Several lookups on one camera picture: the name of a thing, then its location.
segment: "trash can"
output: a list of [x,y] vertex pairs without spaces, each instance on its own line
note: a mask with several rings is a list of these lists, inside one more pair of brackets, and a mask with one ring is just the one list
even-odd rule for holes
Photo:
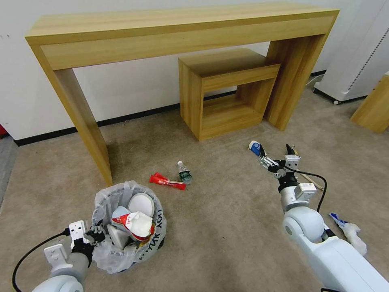
[[[130,199],[137,193],[146,193],[154,201],[155,211],[152,216],[155,223],[154,233],[150,240],[142,245],[129,245],[120,250],[113,245],[108,235],[107,225],[111,224],[112,212],[118,207],[127,207]],[[148,260],[162,247],[166,234],[166,219],[163,215],[162,205],[155,193],[137,184],[134,180],[102,189],[96,194],[95,209],[92,213],[92,227],[102,224],[105,231],[105,240],[98,243],[93,250],[92,259],[97,267],[106,270],[109,274],[122,272],[131,266]]]

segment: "plastic water bottle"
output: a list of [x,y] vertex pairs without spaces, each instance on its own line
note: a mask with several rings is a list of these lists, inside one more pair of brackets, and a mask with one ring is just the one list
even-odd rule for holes
[[178,166],[178,175],[180,176],[180,180],[186,184],[190,185],[192,182],[192,175],[190,174],[189,169],[182,163],[182,161],[177,162]]

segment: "electrical cord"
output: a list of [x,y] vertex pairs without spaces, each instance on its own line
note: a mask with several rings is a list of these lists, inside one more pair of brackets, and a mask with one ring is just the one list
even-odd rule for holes
[[21,265],[21,263],[26,259],[26,257],[28,257],[30,255],[30,253],[32,253],[34,250],[36,250],[37,248],[41,247],[42,245],[44,245],[45,243],[61,236],[61,235],[70,235],[70,230],[69,228],[65,228],[64,231],[62,231],[61,233],[58,233],[48,239],[46,239],[45,241],[42,241],[41,243],[39,243],[38,245],[34,246],[32,249],[30,249],[19,261],[18,263],[16,264],[15,266],[15,269],[13,270],[13,273],[12,273],[12,286],[13,288],[15,289],[16,292],[22,292],[22,290],[19,289],[19,287],[16,285],[16,272],[19,268],[19,266]]
[[321,288],[320,292],[340,292],[340,291],[334,289],[328,289],[328,288]]
[[319,212],[321,204],[323,203],[323,200],[324,200],[325,192],[327,191],[327,181],[326,181],[326,179],[324,177],[322,177],[321,175],[318,175],[318,174],[313,174],[313,173],[310,173],[310,172],[302,172],[301,170],[294,170],[294,169],[291,169],[291,168],[289,168],[287,166],[284,166],[284,167],[286,169],[288,169],[288,170],[293,171],[293,172],[297,172],[297,173],[300,173],[300,174],[306,174],[306,175],[310,175],[310,176],[315,176],[315,177],[321,178],[323,180],[323,182],[324,182],[323,194],[321,195],[319,204],[317,205],[317,209],[316,209],[316,211]]
[[324,74],[320,74],[320,75],[317,75],[316,77],[313,77],[310,81],[308,81],[308,83],[305,85],[307,86],[309,83],[311,83],[312,81],[316,80],[317,78],[319,78],[320,76],[323,76]]

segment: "green bottle label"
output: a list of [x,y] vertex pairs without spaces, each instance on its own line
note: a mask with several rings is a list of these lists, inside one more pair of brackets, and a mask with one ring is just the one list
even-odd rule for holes
[[184,181],[185,178],[191,176],[189,170],[185,170],[185,171],[183,171],[183,172],[180,172],[178,175],[179,175],[181,181]]

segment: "wooden panel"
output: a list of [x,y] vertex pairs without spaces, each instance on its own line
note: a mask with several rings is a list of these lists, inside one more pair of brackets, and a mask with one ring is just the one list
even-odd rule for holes
[[262,115],[237,99],[235,94],[204,101],[200,139],[236,131],[260,123]]
[[267,58],[282,65],[265,116],[278,129],[285,130],[326,38],[322,34],[270,43]]
[[181,61],[179,61],[179,75],[180,114],[196,138],[200,139],[203,117],[202,80]]
[[201,77],[248,70],[266,65],[266,57],[248,48],[205,52],[179,57],[193,72]]
[[279,64],[203,78],[204,92],[274,78]]
[[33,44],[69,43],[205,30],[255,23],[333,16],[328,9],[291,2],[42,16],[26,34]]
[[72,69],[53,71],[39,46],[31,47],[47,78],[73,121],[88,151],[102,173],[106,184],[112,185],[105,141],[89,108]]
[[260,115],[265,114],[266,106],[269,101],[275,78],[263,81],[242,84],[237,87],[236,96],[238,99],[256,110]]
[[43,45],[54,70],[325,34],[334,17]]
[[389,127],[389,71],[382,76],[351,120],[376,133]]

